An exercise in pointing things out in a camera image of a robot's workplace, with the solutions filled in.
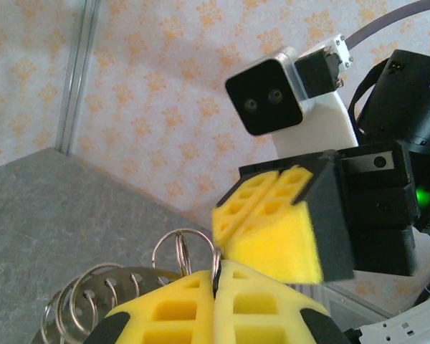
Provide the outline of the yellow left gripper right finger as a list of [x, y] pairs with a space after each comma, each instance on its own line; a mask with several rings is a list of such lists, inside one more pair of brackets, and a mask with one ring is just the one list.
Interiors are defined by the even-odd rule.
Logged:
[[231, 260], [221, 261], [215, 343], [347, 343], [323, 305]]

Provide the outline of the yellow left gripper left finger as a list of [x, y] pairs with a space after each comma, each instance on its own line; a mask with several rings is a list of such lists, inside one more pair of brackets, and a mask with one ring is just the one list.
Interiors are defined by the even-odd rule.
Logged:
[[211, 273], [194, 272], [113, 308], [86, 343], [213, 343]]

